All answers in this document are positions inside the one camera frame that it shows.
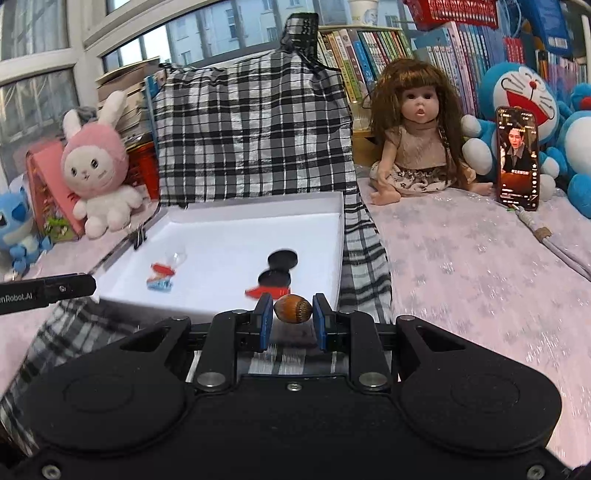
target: paper cup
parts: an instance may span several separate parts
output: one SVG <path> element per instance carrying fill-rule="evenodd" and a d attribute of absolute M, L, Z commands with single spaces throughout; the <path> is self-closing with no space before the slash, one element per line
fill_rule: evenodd
<path fill-rule="evenodd" d="M 378 0 L 349 0 L 353 25 L 378 26 Z"/>

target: doraemon plush toy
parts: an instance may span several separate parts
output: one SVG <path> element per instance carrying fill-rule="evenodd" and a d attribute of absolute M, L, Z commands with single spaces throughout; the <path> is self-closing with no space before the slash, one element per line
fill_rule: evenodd
<path fill-rule="evenodd" d="M 77 220 L 86 218 L 89 238 L 98 238 L 107 229 L 121 230 L 129 223 L 131 210 L 142 205 L 140 193 L 122 185 L 129 158 L 115 125 L 126 103 L 123 92 L 111 93 L 98 120 L 83 127 L 75 109 L 64 116 L 68 143 L 61 158 L 62 172 L 66 185 L 80 197 L 72 213 Z"/>
<path fill-rule="evenodd" d="M 469 137 L 462 151 L 476 173 L 489 181 L 496 181 L 496 110 L 500 106 L 510 106 L 533 113 L 540 146 L 556 133 L 560 112 L 554 94 L 543 79 L 528 67 L 516 63 L 503 62 L 491 67 L 482 79 L 478 96 L 486 120 L 472 115 L 462 118 L 462 132 Z M 562 157 L 540 153 L 540 165 L 540 199 L 548 200 L 556 188 L 554 179 L 566 173 L 566 164 Z"/>
<path fill-rule="evenodd" d="M 35 219 L 25 189 L 0 195 L 0 249 L 10 253 L 12 267 L 23 275 L 43 250 L 52 245 L 48 237 L 39 239 Z"/>
<path fill-rule="evenodd" d="M 566 164 L 570 203 L 591 218 L 591 85 L 577 85 L 570 100 L 570 111 L 561 108 L 566 119 L 556 148 L 548 149 L 548 154 Z"/>

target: plaid cloth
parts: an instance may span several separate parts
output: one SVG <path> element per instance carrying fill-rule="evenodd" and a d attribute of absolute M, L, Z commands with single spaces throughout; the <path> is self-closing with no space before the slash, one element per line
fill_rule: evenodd
<path fill-rule="evenodd" d="M 161 203 L 318 191 L 343 192 L 345 245 L 339 309 L 389 322 L 388 260 L 359 193 L 352 161 L 352 118 L 340 72 L 316 60 L 316 14 L 292 15 L 277 51 L 226 69 L 171 72 L 154 99 Z M 16 403 L 31 378 L 133 331 L 100 315 L 92 302 L 58 306 L 39 331 L 0 419 L 27 453 L 34 449 Z M 273 345 L 239 359 L 239 372 L 329 374 L 343 355 L 315 347 L 311 322 L 278 322 Z"/>

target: pink bunny plush toy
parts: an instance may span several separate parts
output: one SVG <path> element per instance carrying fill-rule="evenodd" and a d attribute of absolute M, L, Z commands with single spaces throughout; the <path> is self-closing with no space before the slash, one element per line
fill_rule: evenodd
<path fill-rule="evenodd" d="M 73 214 L 78 220 L 86 218 L 89 238 L 102 236 L 107 228 L 121 230 L 129 223 L 131 210 L 142 204 L 142 196 L 135 188 L 121 185 L 127 176 L 129 158 L 115 125 L 126 100 L 123 92 L 111 93 L 98 120 L 83 127 L 76 110 L 64 116 L 68 143 L 61 170 L 68 187 L 80 197 Z"/>

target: phone screen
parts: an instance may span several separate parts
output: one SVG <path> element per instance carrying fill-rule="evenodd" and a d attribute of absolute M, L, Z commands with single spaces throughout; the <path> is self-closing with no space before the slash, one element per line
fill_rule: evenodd
<path fill-rule="evenodd" d="M 520 108 L 496 111 L 497 197 L 507 206 L 536 210 L 540 202 L 538 127 L 534 114 Z"/>

